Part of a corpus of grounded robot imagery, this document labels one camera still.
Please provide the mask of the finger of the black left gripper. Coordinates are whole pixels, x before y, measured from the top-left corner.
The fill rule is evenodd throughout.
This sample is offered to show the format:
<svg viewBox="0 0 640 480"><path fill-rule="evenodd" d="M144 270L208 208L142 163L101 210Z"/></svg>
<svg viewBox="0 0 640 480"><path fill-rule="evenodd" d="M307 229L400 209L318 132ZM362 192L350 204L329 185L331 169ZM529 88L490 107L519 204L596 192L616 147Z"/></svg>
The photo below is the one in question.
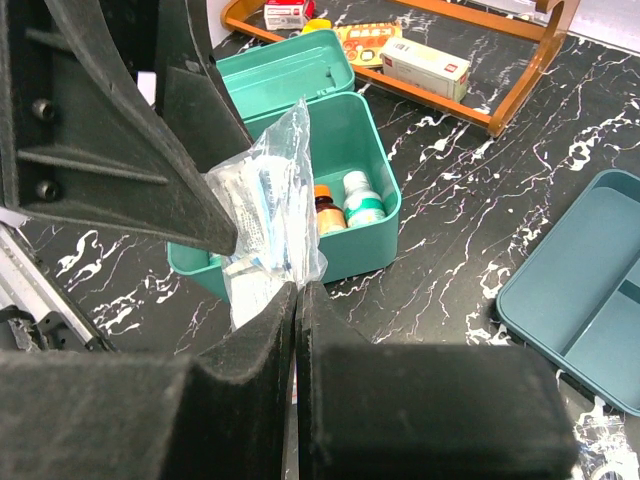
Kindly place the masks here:
<svg viewBox="0 0 640 480"><path fill-rule="evenodd" d="M201 173L253 144L217 69L205 1L159 3L156 112Z"/></svg>
<svg viewBox="0 0 640 480"><path fill-rule="evenodd" d="M156 112L161 1L1 5L1 204L230 254L237 230Z"/></svg>

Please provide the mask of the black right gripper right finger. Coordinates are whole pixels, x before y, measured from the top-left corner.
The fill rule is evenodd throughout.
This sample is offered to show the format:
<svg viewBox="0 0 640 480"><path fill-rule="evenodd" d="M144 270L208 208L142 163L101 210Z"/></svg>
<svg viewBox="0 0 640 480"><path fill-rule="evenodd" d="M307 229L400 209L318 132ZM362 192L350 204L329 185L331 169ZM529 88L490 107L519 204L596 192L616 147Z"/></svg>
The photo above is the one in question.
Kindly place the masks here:
<svg viewBox="0 0 640 480"><path fill-rule="evenodd" d="M313 282L296 321L304 479L566 479L578 458L549 364L519 346L373 344Z"/></svg>

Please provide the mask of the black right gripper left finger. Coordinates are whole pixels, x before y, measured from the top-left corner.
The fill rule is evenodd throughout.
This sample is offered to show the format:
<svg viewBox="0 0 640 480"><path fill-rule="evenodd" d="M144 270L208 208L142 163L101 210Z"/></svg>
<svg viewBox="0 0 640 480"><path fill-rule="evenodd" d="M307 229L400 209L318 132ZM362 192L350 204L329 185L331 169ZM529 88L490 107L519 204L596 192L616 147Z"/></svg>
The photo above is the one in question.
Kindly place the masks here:
<svg viewBox="0 0 640 480"><path fill-rule="evenodd" d="M296 287L203 353L1 355L5 479L280 479Z"/></svg>

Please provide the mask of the white gauze packet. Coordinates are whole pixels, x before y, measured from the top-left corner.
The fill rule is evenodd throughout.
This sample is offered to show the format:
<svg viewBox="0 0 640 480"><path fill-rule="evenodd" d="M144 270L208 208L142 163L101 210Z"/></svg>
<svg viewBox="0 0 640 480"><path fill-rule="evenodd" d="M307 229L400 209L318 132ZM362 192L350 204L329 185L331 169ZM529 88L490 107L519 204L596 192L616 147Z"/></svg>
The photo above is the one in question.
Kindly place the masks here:
<svg viewBox="0 0 640 480"><path fill-rule="evenodd" d="M234 253L220 258L234 329L256 317L285 283L302 288L325 274L310 139L307 103L299 99L248 150L204 175L237 229Z"/></svg>

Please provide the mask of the brown glass medicine bottle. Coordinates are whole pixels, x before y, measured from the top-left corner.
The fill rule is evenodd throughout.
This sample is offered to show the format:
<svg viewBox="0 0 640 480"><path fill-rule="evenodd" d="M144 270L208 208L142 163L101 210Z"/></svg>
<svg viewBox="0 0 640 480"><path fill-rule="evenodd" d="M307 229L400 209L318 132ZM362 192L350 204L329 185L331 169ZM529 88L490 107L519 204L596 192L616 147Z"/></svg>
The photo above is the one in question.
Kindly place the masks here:
<svg viewBox="0 0 640 480"><path fill-rule="evenodd" d="M327 185L314 186L315 209L320 235L345 230L347 228L343 211L334 204L331 190Z"/></svg>

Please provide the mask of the teal medicine kit box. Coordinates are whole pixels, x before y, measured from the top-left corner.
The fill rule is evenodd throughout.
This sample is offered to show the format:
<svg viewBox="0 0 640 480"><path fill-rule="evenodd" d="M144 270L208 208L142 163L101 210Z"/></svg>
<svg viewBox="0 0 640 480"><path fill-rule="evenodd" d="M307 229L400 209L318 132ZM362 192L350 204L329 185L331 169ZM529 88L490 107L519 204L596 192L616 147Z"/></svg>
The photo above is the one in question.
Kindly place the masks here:
<svg viewBox="0 0 640 480"><path fill-rule="evenodd" d="M344 202L344 176L366 174L385 217L322 236L330 283L390 265L397 254L401 192L366 99L337 35L318 30L220 59L216 66L253 138L304 98L310 114L314 179Z"/></svg>

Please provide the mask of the white bottle green label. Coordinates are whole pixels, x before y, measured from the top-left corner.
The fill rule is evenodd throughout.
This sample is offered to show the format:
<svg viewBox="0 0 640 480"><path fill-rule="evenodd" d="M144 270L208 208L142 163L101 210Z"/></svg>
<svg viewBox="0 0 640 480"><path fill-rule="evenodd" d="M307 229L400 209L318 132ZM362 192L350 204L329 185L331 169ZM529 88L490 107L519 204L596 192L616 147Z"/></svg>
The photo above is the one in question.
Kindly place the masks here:
<svg viewBox="0 0 640 480"><path fill-rule="evenodd" d="M381 197L372 189L364 171L354 170L343 178L343 211L347 226L368 225L386 217Z"/></svg>

